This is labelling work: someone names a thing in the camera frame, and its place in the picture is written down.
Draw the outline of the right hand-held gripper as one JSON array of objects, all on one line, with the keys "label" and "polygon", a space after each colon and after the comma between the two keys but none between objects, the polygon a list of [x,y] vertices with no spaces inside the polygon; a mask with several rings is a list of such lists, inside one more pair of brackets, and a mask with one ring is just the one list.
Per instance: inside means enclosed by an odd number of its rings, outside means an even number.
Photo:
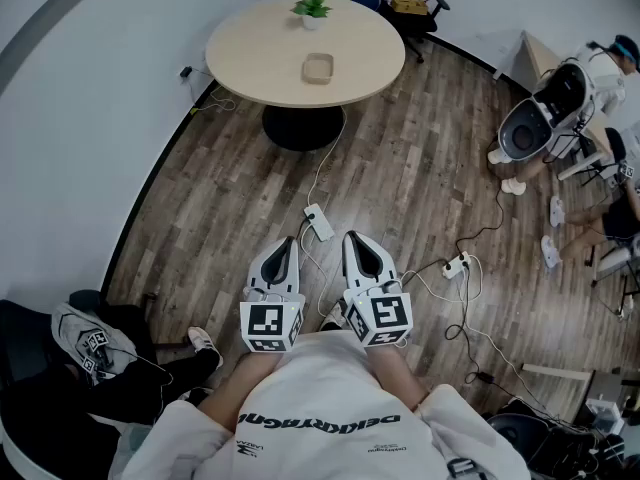
[{"label": "right hand-held gripper", "polygon": [[[399,281],[391,281],[397,271],[388,251],[369,236],[348,231],[342,266],[348,287],[344,317],[362,346],[396,345],[406,339],[413,328],[410,295]],[[380,283],[365,287],[360,275]]]}]

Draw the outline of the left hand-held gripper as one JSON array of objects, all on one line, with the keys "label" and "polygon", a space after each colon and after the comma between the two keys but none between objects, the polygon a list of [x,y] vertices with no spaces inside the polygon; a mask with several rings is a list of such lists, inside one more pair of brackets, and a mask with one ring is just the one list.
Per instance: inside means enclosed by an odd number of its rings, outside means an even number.
[{"label": "left hand-held gripper", "polygon": [[[285,289],[268,285],[285,280]],[[268,245],[251,262],[245,300],[240,303],[241,336],[250,352],[288,352],[301,330],[305,296],[300,287],[299,245],[285,237]]]}]

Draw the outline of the small beige tray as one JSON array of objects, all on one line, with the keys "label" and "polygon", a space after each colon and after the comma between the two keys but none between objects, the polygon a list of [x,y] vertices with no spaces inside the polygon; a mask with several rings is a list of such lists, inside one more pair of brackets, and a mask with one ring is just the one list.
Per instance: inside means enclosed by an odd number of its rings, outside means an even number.
[{"label": "small beige tray", "polygon": [[302,65],[301,78],[315,85],[327,85],[334,74],[334,57],[329,53],[309,53]]}]

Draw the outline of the person's left forearm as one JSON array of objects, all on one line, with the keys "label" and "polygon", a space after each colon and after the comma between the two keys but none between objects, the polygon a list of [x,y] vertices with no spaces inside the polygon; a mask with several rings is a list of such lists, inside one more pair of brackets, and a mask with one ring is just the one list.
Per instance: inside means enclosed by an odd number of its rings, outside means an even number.
[{"label": "person's left forearm", "polygon": [[231,375],[198,406],[198,410],[234,433],[240,411],[250,393],[276,368],[282,353],[249,353]]}]

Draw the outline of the person's right forearm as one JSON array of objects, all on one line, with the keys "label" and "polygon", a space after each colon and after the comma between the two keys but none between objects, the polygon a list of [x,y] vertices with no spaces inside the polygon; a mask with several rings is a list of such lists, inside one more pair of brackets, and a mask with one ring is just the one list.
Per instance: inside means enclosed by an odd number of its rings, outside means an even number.
[{"label": "person's right forearm", "polygon": [[380,386],[415,411],[428,391],[412,373],[399,349],[385,345],[368,347],[365,351]]}]

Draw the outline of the white power strip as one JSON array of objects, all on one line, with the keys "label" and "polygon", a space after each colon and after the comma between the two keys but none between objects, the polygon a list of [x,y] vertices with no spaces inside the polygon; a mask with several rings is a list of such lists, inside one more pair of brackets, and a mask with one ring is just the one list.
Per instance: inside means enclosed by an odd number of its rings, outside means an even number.
[{"label": "white power strip", "polygon": [[304,214],[307,217],[308,222],[312,226],[312,229],[314,230],[319,241],[328,241],[335,235],[333,228],[331,227],[323,210],[317,203],[307,206],[304,209]]},{"label": "white power strip", "polygon": [[459,253],[453,259],[445,263],[444,267],[442,268],[442,275],[446,279],[452,280],[458,274],[461,274],[466,270],[469,270],[470,267],[471,267],[470,255],[466,251],[463,251],[462,253]]}]

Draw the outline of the person's white printed shirt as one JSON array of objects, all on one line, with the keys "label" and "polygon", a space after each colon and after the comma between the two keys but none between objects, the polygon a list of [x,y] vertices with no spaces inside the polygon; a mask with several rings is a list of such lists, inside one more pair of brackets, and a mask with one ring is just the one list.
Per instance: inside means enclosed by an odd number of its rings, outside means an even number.
[{"label": "person's white printed shirt", "polygon": [[456,389],[426,389],[411,411],[380,386],[365,349],[347,330],[300,336],[234,433],[199,404],[169,404],[122,480],[531,480]]}]

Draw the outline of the gray garment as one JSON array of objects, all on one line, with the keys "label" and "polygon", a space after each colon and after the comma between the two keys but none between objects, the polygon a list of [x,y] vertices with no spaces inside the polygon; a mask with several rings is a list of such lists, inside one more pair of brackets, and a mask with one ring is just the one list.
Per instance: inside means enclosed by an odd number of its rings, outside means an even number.
[{"label": "gray garment", "polygon": [[93,386],[113,379],[138,359],[134,343],[121,330],[67,303],[52,313],[51,332]]}]

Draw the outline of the round wooden table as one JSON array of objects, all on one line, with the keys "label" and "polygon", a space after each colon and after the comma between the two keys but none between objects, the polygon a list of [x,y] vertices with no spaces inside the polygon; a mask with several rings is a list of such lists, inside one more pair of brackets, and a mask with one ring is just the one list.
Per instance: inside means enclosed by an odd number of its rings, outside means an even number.
[{"label": "round wooden table", "polygon": [[[276,145],[313,151],[332,143],[346,105],[387,88],[405,62],[405,47],[380,14],[351,0],[326,0],[332,10],[317,30],[291,12],[297,0],[261,0],[226,18],[211,35],[206,63],[225,89],[263,105],[262,126]],[[302,80],[309,53],[334,57],[327,85]]]}]

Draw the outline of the white robot head device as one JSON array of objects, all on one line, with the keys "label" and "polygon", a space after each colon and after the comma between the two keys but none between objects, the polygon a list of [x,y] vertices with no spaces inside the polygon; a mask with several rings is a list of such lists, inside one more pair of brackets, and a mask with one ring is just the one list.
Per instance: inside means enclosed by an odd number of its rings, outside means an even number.
[{"label": "white robot head device", "polygon": [[584,66],[573,57],[562,61],[504,119],[497,133],[501,151],[512,161],[524,161],[562,137],[579,135],[595,114],[594,94]]}]

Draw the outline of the black office chair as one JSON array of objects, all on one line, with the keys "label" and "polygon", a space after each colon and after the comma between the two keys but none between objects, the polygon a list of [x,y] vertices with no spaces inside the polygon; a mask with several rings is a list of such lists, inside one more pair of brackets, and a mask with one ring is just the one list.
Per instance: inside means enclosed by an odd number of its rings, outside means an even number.
[{"label": "black office chair", "polygon": [[428,33],[436,32],[438,29],[436,16],[441,10],[450,9],[445,0],[435,1],[435,8],[429,10],[426,15],[401,13],[394,10],[392,5],[385,1],[381,1],[378,9],[378,13],[396,29],[405,46],[416,54],[419,64],[424,62],[424,58],[411,40],[422,43],[427,38]]}]

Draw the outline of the green plant in white pot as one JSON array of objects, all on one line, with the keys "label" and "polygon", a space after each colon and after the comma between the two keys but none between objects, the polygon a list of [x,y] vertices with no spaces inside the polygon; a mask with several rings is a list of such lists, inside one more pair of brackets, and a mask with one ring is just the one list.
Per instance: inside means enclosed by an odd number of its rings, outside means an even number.
[{"label": "green plant in white pot", "polygon": [[326,0],[297,0],[291,12],[302,18],[307,30],[317,30],[332,10],[325,4]]}]

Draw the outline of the yellow cardboard box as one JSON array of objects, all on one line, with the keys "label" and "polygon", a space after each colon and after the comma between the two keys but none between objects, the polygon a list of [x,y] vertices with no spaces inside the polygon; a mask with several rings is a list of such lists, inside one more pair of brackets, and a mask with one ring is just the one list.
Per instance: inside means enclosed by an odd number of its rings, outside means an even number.
[{"label": "yellow cardboard box", "polygon": [[427,16],[429,14],[429,8],[423,0],[391,0],[391,8],[396,13]]}]

